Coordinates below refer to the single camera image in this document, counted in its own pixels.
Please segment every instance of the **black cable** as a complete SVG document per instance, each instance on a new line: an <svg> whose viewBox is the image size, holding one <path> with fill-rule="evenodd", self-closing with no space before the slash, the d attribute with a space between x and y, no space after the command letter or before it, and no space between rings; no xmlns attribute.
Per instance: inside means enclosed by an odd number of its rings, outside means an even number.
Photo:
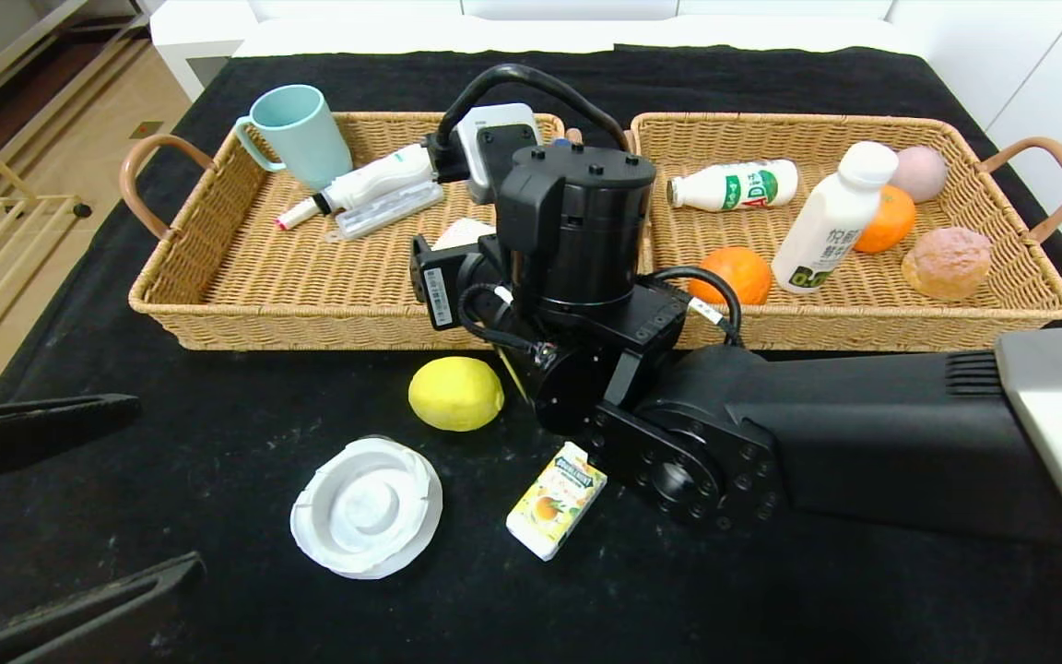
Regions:
<svg viewBox="0 0 1062 664"><path fill-rule="evenodd" d="M710 283L713 289L719 291L723 295L723 300L729 304L729 321L721 325L723 328L726 340L724 343L732 343L743 347L744 343L740 337L740 325L743 321L743 311L740 307L740 297L737 297L737 292L729 286L729 283L724 280L723 277L712 272L712 270L703 268L695 268L695 266L679 266L679 268L667 268L657 270L647 276L648 278L660 278L666 282L668 278L699 278L700 282Z"/></svg>
<svg viewBox="0 0 1062 664"><path fill-rule="evenodd" d="M477 320L473 319L472 308L469 308L473 299L477 297L480 293L493 293L496 289L498 289L497 283L476 283L467 287L466 290L461 290L461 297L458 299L458 318L461 319L461 326L466 328L473 336L484 341L490 341L491 344L519 350L519 352L524 353L535 353L535 344L532 344L531 341L527 341L523 337L513 335L510 331L483 327L478 325Z"/></svg>
<svg viewBox="0 0 1062 664"><path fill-rule="evenodd" d="M473 105L480 100L481 96L487 89L502 83L530 85L530 87L542 89L542 91L551 95L556 100L564 101L565 104L568 104L578 114L589 119L589 121L601 127L601 130L609 132L609 136L612 136L616 140L617 147L627 152L629 151L629 139L626 138L626 133L617 124L617 121L612 119L611 115L604 113L601 108L596 108L593 102L585 100L581 93L564 83L564 81L536 70L536 68L515 64L494 65L489 70L478 74L477 79L469 81L469 85L464 87L461 95L453 102L453 105L450 105L450 109L445 110L442 122L436 126L435 148L438 150L446 149L448 143L450 143L450 133L461 122L461 118L464 118L469 113L469 108L473 108Z"/></svg>

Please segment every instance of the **wicker basket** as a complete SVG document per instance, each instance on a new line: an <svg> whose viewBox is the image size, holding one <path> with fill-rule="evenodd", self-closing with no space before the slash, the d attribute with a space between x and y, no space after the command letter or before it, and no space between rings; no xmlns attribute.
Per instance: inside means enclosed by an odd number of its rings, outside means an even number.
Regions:
<svg viewBox="0 0 1062 664"><path fill-rule="evenodd" d="M436 130L442 114L336 114L354 163L365 165ZM544 138L563 136L560 118L536 117ZM257 146L273 155L255 135ZM170 227L136 193L140 165L174 146L206 169ZM130 306L151 314L193 350L427 350L484 347L464 329L433 333L409 285L412 236L436 238L463 216L493 221L464 184L445 201L352 242L325 242L329 224L286 233L274 219L309 190L287 171L268 173L228 135L212 160L182 138L156 135L122 165L122 197L159 239L130 290Z"/></svg>
<svg viewBox="0 0 1062 664"><path fill-rule="evenodd" d="M747 114L646 114L632 122L638 151L658 168L650 202L650 251L656 268L697 265L714 249L740 244L771 260L809 190L838 167L856 140L896 149L928 146L948 161L939 198L919 206L909 238L879 254L851 256L829 282L809 295L772 287L768 303L746 306L743 338L750 348L948 352L986 348L1000 333L1033 329L1062 319L1062 278L1040 242L1062 221L1062 206L1028 231L989 173L1024 148L1045 148L1062 167L1054 140L1022 140L987 163L957 130L931 119ZM800 168L796 197L774 209L705 214L667 203L667 178L707 165L755 158L791 158ZM970 227L991 239L990 278L956 304L920 295L901 276L905 252L936 227ZM717 343L722 333L690 320L680 347Z"/></svg>

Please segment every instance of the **orange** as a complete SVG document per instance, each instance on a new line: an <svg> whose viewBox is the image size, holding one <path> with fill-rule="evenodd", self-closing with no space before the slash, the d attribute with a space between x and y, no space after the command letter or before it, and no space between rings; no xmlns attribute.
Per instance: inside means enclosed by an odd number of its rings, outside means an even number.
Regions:
<svg viewBox="0 0 1062 664"><path fill-rule="evenodd" d="M699 268L712 270L723 277L723 280L737 292L742 305L763 305L768 299L768 290L772 287L772 271L768 269L768 261L748 248L717 249L699 263ZM726 304L723 295L720 295L720 291L710 283L691 278L687 291L704 303Z"/></svg>
<svg viewBox="0 0 1062 664"><path fill-rule="evenodd" d="M905 190L888 185L879 190L879 199L876 218L855 243L858 252L874 254L892 249L915 224L915 203Z"/></svg>
<svg viewBox="0 0 1062 664"><path fill-rule="evenodd" d="M554 521L558 515L560 515L560 508L556 507L556 501L551 496L543 496L534 501L532 506L532 512L534 512L534 517L538 521Z"/></svg>

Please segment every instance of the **small white bottle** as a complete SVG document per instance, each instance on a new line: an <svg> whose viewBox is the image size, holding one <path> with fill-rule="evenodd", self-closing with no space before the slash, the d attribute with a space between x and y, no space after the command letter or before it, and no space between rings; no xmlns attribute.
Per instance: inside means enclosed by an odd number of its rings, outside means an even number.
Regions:
<svg viewBox="0 0 1062 664"><path fill-rule="evenodd" d="M783 206L796 191L798 165L789 159L709 165L695 175L673 177L667 184L671 206L713 212Z"/></svg>
<svg viewBox="0 0 1062 664"><path fill-rule="evenodd" d="M881 143L862 140L842 156L838 172L806 199L772 258L772 277L791 293L813 293L838 268L879 211L879 190L898 159Z"/></svg>
<svg viewBox="0 0 1062 664"><path fill-rule="evenodd" d="M419 143L400 148L391 155L375 159L365 167L355 169L346 175L297 203L276 219L277 226L290 231L298 223L316 214L332 214L333 210L353 210L384 193L408 185L433 180L433 165L429 161L429 151Z"/></svg>

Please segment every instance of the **juice box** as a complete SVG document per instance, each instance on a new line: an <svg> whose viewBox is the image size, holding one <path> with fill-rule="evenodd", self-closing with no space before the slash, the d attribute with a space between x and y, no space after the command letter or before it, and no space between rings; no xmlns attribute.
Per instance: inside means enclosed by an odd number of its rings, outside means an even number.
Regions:
<svg viewBox="0 0 1062 664"><path fill-rule="evenodd" d="M555 558L606 480L603 472L589 465L585 450L565 442L507 514L507 530L547 562Z"/></svg>

